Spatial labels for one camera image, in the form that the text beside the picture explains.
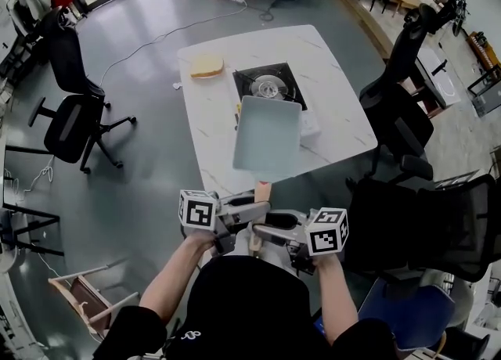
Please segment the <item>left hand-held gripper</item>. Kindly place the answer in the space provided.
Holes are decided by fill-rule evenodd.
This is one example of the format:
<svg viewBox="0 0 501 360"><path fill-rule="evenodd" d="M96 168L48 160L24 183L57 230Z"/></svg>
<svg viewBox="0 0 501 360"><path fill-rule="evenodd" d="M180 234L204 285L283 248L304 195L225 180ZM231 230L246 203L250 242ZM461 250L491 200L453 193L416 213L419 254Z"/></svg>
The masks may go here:
<svg viewBox="0 0 501 360"><path fill-rule="evenodd" d="M236 224L259 222L270 211L268 201L255 202L253 193L241 193L225 198L227 205L236 207ZM215 255L229 254L235 249L235 237L222 220L221 201L216 192L182 189L179 194L178 217L183 228L212 232L215 236Z"/></svg>

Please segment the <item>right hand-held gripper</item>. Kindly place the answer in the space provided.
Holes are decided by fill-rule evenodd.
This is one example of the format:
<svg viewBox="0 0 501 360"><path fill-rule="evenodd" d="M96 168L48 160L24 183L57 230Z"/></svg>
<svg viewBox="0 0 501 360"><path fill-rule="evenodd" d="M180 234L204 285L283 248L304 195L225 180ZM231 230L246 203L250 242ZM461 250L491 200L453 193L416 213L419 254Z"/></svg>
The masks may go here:
<svg viewBox="0 0 501 360"><path fill-rule="evenodd" d="M312 275L316 257L338 254L344 249L348 240L348 211L322 207L310 210L306 221L300 223L294 214L267 213L266 225L253 225L253 231L270 243L287 244L292 268Z"/></svg>

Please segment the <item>pale blue rectangular pan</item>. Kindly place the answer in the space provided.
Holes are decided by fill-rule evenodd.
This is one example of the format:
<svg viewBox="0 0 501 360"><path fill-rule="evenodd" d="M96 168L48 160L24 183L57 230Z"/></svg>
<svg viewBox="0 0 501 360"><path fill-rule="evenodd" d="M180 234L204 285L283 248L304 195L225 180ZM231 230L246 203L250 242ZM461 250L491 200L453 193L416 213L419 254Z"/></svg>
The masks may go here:
<svg viewBox="0 0 501 360"><path fill-rule="evenodd" d="M254 179L254 200L268 203L272 183L297 167L301 105L245 96L236 132L232 166Z"/></svg>

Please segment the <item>white portable gas stove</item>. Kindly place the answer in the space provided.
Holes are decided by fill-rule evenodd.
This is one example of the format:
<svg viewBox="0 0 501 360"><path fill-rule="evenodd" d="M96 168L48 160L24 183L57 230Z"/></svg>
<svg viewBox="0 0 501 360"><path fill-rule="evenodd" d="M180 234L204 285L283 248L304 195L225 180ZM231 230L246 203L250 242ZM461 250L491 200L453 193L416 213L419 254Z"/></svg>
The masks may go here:
<svg viewBox="0 0 501 360"><path fill-rule="evenodd" d="M261 67L234 70L238 103L244 96L255 96L297 103L301 105L301 144L314 146L321 135L321 127L313 110L306 88L302 88L289 63L274 63Z"/></svg>

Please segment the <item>person's left forearm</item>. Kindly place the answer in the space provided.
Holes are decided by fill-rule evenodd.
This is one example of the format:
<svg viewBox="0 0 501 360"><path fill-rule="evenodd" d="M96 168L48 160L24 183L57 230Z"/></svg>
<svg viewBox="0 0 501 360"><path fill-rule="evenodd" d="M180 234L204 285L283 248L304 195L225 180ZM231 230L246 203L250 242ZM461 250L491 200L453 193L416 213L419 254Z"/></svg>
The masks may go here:
<svg viewBox="0 0 501 360"><path fill-rule="evenodd" d="M148 285L139 306L155 312L166 326L179 306L204 252L214 245L214 239L213 232L203 230L188 235Z"/></svg>

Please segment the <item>person's right forearm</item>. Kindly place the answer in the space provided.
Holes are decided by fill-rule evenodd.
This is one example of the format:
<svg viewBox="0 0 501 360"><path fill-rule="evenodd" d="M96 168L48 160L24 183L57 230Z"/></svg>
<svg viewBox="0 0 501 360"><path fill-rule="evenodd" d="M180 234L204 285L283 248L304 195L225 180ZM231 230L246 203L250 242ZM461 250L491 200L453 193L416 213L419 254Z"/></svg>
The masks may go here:
<svg viewBox="0 0 501 360"><path fill-rule="evenodd" d="M314 260L319 276L323 327L329 344L359 320L344 271L336 254Z"/></svg>

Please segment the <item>person's black shirt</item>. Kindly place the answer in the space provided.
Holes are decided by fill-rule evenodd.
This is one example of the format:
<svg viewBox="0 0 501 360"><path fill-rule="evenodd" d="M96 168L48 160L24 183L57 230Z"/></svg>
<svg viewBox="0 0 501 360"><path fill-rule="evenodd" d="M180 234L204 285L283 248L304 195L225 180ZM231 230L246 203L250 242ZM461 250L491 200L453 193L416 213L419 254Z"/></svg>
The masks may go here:
<svg viewBox="0 0 501 360"><path fill-rule="evenodd" d="M393 335L364 319L332 344L315 327L307 286L249 256L208 262L190 291L168 360L398 360Z"/></svg>

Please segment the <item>slice of bread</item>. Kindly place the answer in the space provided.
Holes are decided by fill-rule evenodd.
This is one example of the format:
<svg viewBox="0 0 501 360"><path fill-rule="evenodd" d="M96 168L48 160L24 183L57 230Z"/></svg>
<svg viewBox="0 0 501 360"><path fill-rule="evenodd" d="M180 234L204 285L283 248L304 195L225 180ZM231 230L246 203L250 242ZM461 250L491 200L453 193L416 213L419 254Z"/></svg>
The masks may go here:
<svg viewBox="0 0 501 360"><path fill-rule="evenodd" d="M213 54L202 54L191 61L190 77L214 77L225 69L224 59Z"/></svg>

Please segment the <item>black mesh office chair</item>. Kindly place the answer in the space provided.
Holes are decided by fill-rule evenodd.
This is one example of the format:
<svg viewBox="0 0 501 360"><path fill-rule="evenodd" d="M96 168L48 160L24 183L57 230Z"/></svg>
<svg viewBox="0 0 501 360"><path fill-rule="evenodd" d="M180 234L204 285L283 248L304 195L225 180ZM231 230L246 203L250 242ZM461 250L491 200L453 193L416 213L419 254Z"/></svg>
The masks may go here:
<svg viewBox="0 0 501 360"><path fill-rule="evenodd" d="M354 183L344 264L357 272L434 269L475 283L501 261L501 182L444 189Z"/></svg>

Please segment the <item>blue fabric chair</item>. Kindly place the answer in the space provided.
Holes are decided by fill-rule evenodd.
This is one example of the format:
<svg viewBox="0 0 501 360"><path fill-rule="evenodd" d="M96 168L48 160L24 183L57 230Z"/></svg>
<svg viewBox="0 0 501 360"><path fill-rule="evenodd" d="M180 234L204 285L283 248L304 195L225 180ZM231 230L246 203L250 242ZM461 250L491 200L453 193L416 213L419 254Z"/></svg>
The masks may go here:
<svg viewBox="0 0 501 360"><path fill-rule="evenodd" d="M359 319L387 324L400 351L435 345L455 310L454 300L435 285L418 286L403 293L395 283L377 279L359 309Z"/></svg>

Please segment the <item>black padded office chair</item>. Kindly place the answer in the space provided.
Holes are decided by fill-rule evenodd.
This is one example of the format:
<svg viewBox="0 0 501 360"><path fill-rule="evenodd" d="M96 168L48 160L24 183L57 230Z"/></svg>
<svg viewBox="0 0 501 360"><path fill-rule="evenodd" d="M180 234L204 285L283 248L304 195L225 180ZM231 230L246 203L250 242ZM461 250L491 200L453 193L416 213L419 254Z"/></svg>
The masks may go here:
<svg viewBox="0 0 501 360"><path fill-rule="evenodd" d="M40 23L40 33L52 71L60 89L69 95L57 110L44 107L41 98L31 114L28 125L34 125L38 116L51 120L45 134L44 145L54 157L68 163L80 162L80 171L90 174L87 161L94 146L98 146L108 161L120 169L123 163L112 157L103 142L103 135L121 124L136 124L137 118L128 116L111 124L102 122L105 109L110 103L105 92L85 73L81 45L75 28L68 24L66 10L57 7L47 13Z"/></svg>

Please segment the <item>white low cabinet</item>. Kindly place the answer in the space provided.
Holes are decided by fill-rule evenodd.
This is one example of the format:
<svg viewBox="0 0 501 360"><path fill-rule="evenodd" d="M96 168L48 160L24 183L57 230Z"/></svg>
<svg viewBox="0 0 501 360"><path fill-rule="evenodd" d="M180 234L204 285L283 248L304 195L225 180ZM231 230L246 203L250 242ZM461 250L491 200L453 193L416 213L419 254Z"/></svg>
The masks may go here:
<svg viewBox="0 0 501 360"><path fill-rule="evenodd" d="M458 82L452 64L441 50L423 45L416 58L416 65L424 77L424 81L433 86L431 91L438 93L439 102L449 108L461 101Z"/></svg>

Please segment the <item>orange wooden shelf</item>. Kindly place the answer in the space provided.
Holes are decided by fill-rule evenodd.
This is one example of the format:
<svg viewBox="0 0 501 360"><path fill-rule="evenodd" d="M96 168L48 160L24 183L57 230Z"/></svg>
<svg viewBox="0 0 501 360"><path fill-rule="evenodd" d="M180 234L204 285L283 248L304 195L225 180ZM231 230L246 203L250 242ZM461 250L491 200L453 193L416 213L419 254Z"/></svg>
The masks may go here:
<svg viewBox="0 0 501 360"><path fill-rule="evenodd" d="M495 66L501 67L501 62L482 31L472 32L467 37L467 44L472 49L483 70L491 70Z"/></svg>

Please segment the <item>black metal frame stand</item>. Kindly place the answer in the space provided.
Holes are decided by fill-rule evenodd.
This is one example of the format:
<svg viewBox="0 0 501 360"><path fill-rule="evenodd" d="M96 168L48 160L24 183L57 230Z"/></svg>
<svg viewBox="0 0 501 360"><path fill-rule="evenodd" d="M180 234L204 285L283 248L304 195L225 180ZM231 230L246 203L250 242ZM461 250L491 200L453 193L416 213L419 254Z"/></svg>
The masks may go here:
<svg viewBox="0 0 501 360"><path fill-rule="evenodd" d="M27 223L26 227L14 229L12 226L12 215L21 213L22 215L30 215L35 217L33 221ZM51 254L58 257L63 257L64 252L52 250L37 246L33 243L22 242L19 236L30 234L31 232L42 229L44 227L58 224L60 216L43 211L36 211L26 207L20 207L5 203L0 208L0 243L4 243L8 249L28 249L37 254Z"/></svg>

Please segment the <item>black frame cart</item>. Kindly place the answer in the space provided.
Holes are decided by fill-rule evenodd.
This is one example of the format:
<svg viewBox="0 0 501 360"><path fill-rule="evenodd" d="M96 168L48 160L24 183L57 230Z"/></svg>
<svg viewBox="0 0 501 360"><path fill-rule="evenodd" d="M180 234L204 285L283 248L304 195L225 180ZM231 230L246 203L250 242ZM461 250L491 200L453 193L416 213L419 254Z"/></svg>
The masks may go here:
<svg viewBox="0 0 501 360"><path fill-rule="evenodd" d="M496 64L467 88L470 101L479 117L501 106L501 66Z"/></svg>

